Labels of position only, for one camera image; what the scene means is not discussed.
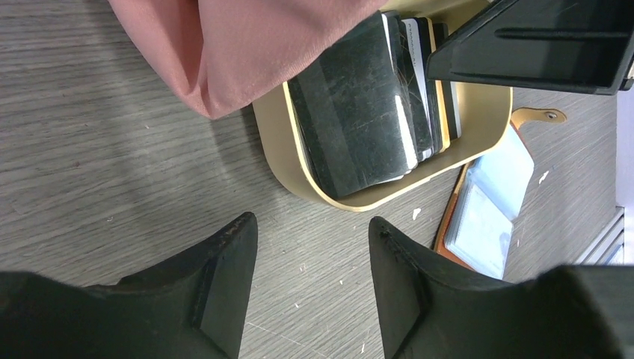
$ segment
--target black card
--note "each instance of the black card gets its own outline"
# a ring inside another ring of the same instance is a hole
[[[416,167],[416,151],[380,13],[289,81],[321,189],[341,198]]]
[[[407,83],[409,93],[416,156],[419,162],[422,162],[434,153],[434,143],[428,110],[426,109],[425,71],[422,63],[418,25],[415,21],[401,22],[399,32],[404,62],[402,75]]]

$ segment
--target leather strap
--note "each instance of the leather strap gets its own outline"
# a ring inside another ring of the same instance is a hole
[[[527,108],[522,107],[513,111],[511,123],[519,129],[524,123],[530,121],[542,121],[548,123],[564,123],[568,117],[565,113],[554,108]]]

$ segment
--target tan tray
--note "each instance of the tan tray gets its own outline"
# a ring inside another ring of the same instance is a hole
[[[392,0],[381,10],[399,10],[404,16],[428,16],[446,22],[454,31],[489,5],[486,0]],[[339,200],[328,197],[310,174],[286,83],[253,102],[266,161],[290,192],[306,200],[339,209],[374,209],[431,178],[472,161],[493,149],[511,117],[511,88],[458,83],[462,136],[443,153],[421,163],[398,181],[375,185]]]

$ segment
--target wooden floor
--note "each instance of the wooden floor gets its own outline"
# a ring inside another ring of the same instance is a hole
[[[522,130],[536,169],[512,281],[576,258],[615,207],[615,98],[517,90],[515,105],[560,108],[569,122]],[[215,122],[187,109],[105,0],[0,4],[2,270],[115,283],[252,211],[241,358],[382,358],[369,219],[430,245],[456,175],[367,213],[308,203],[268,169],[252,108]]]

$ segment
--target stack of cards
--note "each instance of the stack of cards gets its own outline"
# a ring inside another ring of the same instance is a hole
[[[376,13],[289,81],[313,176],[339,199],[417,165],[396,19]]]
[[[289,80],[307,161],[322,191],[341,199],[410,173],[460,137],[455,85],[426,62],[444,24],[376,13]]]

